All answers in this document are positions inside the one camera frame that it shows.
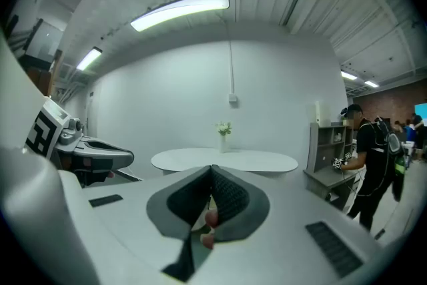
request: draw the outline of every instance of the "flower vase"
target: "flower vase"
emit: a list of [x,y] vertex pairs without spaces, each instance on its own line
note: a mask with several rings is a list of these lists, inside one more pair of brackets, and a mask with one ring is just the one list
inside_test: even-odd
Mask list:
[[221,154],[227,152],[228,147],[227,147],[226,135],[220,134],[220,144],[218,146],[218,150],[220,151]]

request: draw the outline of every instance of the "white oval table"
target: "white oval table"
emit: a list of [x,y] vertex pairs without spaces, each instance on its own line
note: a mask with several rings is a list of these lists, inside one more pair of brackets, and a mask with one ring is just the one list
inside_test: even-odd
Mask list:
[[298,162],[284,154],[252,150],[230,150],[219,153],[213,148],[189,148],[164,151],[151,159],[151,164],[163,174],[216,164],[253,172],[269,178],[283,178],[298,167]]

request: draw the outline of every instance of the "black cap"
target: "black cap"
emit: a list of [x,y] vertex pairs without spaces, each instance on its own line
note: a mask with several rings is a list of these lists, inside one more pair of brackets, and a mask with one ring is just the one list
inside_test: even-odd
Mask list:
[[347,115],[352,112],[352,111],[360,111],[363,113],[362,108],[360,107],[360,105],[358,105],[357,103],[353,103],[352,105],[349,105],[347,108],[344,108],[341,111],[341,115],[343,115],[344,117],[347,117]]

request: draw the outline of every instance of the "man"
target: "man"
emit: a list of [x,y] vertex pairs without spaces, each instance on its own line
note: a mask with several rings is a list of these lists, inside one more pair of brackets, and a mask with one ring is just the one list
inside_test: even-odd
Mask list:
[[426,128],[420,115],[412,114],[412,123],[416,131],[415,145],[417,149],[424,148],[424,140],[426,139]]
[[406,120],[405,130],[406,130],[406,141],[415,141],[415,137],[416,137],[415,127],[409,119]]
[[358,157],[347,165],[341,165],[341,170],[357,170],[366,164],[365,179],[348,215],[355,218],[360,213],[360,224],[370,231],[378,204],[394,179],[394,161],[389,156],[380,128],[365,119],[359,105],[350,105],[346,118],[352,123],[353,129],[358,130]]

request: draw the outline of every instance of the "shelving unit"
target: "shelving unit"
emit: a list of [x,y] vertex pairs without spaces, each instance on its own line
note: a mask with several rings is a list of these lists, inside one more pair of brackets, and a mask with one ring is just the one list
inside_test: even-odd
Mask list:
[[[337,134],[341,134],[340,141],[334,141]],[[341,172],[332,167],[334,158],[343,158],[347,152],[352,153],[353,129],[348,126],[335,125],[319,127],[317,123],[310,125],[310,148],[308,152],[307,189],[322,199],[329,193],[334,194],[331,205],[343,210],[358,174],[357,170]]]

